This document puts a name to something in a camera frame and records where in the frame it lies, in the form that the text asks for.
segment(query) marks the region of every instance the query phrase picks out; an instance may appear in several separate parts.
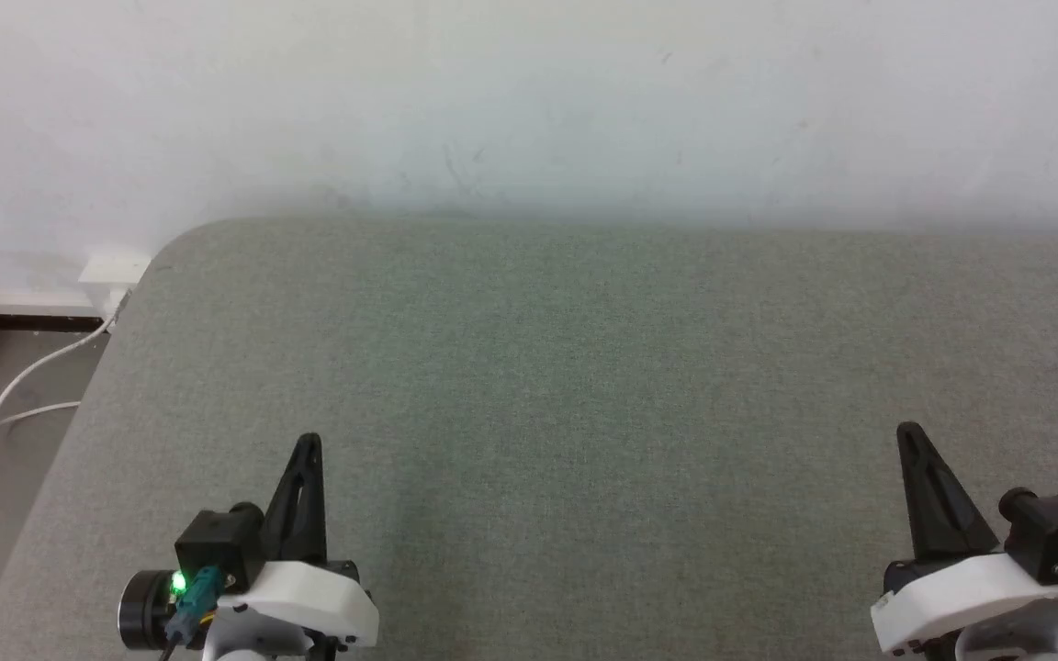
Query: white power cable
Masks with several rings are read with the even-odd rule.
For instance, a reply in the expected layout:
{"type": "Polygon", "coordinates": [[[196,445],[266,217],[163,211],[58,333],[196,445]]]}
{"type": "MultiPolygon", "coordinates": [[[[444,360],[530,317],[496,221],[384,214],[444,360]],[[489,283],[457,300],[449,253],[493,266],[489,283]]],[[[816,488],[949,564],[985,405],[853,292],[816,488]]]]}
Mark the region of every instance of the white power cable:
{"type": "MultiPolygon", "coordinates": [[[[18,385],[18,382],[24,380],[24,378],[26,375],[29,375],[29,373],[34,372],[35,369],[40,368],[42,365],[47,365],[48,363],[51,363],[51,361],[54,361],[55,359],[58,359],[59,356],[61,356],[63,354],[67,354],[67,352],[78,350],[80,347],[83,347],[83,346],[87,345],[88,343],[93,342],[93,339],[96,339],[97,337],[99,337],[99,335],[102,333],[104,333],[104,331],[108,330],[109,326],[112,326],[112,323],[116,318],[116,313],[121,312],[121,310],[122,310],[122,306],[116,306],[113,309],[113,314],[108,315],[108,318],[105,319],[105,324],[101,324],[101,328],[97,328],[97,330],[93,330],[92,333],[89,333],[88,336],[84,337],[79,342],[72,343],[72,344],[68,345],[67,347],[63,347],[62,350],[59,350],[59,351],[56,351],[56,352],[52,352],[52,354],[48,354],[48,355],[45,355],[45,356],[43,356],[43,357],[35,361],[35,363],[33,363],[31,365],[31,367],[29,367],[29,368],[24,369],[23,371],[19,372],[18,375],[16,378],[14,378],[14,380],[11,382],[11,384],[8,384],[3,389],[3,393],[0,394],[0,408],[3,408],[3,402],[7,401],[7,394],[11,393],[11,390],[13,390],[14,388],[16,388],[16,386],[18,385]]],[[[23,418],[31,418],[33,415],[47,414],[48,410],[58,410],[58,409],[61,409],[61,408],[72,408],[74,406],[78,406],[79,404],[80,404],[79,402],[65,402],[65,403],[58,403],[58,405],[44,406],[44,407],[40,407],[40,408],[37,408],[37,409],[34,409],[34,410],[29,410],[29,411],[25,411],[25,414],[13,415],[11,418],[1,420],[0,421],[0,426],[2,426],[3,424],[16,422],[17,420],[22,420],[23,418]]]]}

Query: gray sofa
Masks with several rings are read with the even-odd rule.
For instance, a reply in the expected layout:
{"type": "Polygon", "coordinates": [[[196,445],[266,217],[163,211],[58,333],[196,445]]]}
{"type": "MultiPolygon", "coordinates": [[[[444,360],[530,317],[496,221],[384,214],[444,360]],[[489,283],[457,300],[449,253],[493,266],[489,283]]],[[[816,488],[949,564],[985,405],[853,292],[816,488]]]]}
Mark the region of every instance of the gray sofa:
{"type": "Polygon", "coordinates": [[[122,315],[0,661],[152,661],[126,581],[200,508],[266,504],[310,430],[382,616],[349,658],[877,658],[907,419],[999,534],[1007,489],[1058,492],[1058,239],[205,226],[122,315]]]}

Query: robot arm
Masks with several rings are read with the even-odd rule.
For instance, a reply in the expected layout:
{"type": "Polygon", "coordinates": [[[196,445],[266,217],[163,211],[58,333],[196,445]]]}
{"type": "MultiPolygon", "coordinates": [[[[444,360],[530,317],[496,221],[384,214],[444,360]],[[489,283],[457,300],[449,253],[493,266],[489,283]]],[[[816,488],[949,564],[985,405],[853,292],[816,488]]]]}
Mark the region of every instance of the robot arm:
{"type": "Polygon", "coordinates": [[[919,424],[897,429],[915,558],[871,607],[881,651],[929,661],[1058,658],[1058,495],[1011,490],[1004,552],[919,424]]]}
{"type": "Polygon", "coordinates": [[[379,611],[357,565],[327,557],[317,435],[296,441],[268,514],[252,503],[201,511],[174,547],[177,572],[143,570],[122,595],[117,631],[130,649],[165,659],[185,630],[185,647],[201,648],[203,661],[332,661],[378,642],[379,611]],[[195,583],[215,572],[219,594],[194,616],[195,583]]]}

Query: wall outlet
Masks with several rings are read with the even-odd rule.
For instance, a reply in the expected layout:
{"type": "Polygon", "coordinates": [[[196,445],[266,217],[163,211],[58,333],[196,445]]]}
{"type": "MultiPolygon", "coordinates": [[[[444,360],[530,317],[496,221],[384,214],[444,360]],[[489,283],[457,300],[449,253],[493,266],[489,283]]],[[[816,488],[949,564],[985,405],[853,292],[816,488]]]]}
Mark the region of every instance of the wall outlet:
{"type": "Polygon", "coordinates": [[[80,272],[80,288],[101,318],[109,318],[149,268],[142,256],[93,255],[80,272]]]}

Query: white baseboard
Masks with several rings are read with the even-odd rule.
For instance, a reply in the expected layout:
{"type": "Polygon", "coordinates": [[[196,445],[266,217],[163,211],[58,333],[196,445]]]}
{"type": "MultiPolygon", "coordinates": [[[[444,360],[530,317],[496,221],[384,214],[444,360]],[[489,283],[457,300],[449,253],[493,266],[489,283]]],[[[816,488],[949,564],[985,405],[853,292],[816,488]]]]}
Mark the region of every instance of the white baseboard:
{"type": "Polygon", "coordinates": [[[83,292],[3,292],[0,314],[101,316],[83,292]]]}

